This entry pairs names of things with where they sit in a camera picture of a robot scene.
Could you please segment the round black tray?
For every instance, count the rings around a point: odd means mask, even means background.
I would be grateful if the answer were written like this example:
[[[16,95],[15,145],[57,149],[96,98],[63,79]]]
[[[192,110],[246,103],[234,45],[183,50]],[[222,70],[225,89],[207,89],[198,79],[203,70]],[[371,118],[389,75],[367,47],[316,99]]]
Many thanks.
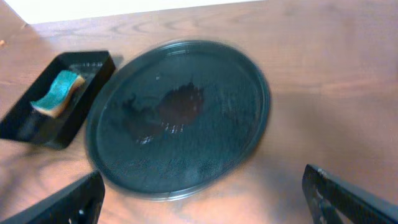
[[[210,40],[171,42],[125,64],[101,89],[86,151],[112,188],[178,200],[251,156],[270,109],[264,74],[242,51]]]

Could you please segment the green yellow sponge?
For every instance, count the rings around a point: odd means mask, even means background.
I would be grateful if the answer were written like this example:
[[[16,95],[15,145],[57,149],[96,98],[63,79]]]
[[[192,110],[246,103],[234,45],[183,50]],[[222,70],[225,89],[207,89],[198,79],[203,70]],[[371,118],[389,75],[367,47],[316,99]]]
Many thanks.
[[[67,107],[72,94],[85,83],[85,79],[69,70],[62,70],[52,82],[49,91],[30,105],[41,114],[58,117]]]

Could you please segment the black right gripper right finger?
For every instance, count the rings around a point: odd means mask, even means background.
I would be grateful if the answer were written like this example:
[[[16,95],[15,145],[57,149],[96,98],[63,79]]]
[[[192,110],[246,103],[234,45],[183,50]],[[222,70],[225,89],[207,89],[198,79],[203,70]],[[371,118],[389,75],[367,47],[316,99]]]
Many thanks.
[[[340,213],[352,223],[397,223],[397,205],[318,166],[306,165],[302,190],[314,223],[342,223]]]

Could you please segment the black rectangular sponge tray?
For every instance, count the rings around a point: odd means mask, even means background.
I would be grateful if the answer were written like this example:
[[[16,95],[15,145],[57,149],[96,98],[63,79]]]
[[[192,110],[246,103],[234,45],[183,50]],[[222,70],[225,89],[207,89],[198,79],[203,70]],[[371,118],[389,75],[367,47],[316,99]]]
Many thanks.
[[[106,51],[65,52],[56,56],[1,120],[1,138],[52,149],[70,145],[86,119],[91,105],[116,67]],[[51,118],[30,103],[49,91],[62,70],[81,75],[84,85],[72,94],[66,109]]]

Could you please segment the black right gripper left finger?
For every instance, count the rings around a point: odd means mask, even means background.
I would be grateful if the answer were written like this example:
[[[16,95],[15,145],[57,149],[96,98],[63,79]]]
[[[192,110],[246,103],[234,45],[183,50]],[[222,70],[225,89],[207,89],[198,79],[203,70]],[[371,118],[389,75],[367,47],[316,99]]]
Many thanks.
[[[101,174],[94,171],[2,224],[97,224],[104,201]]]

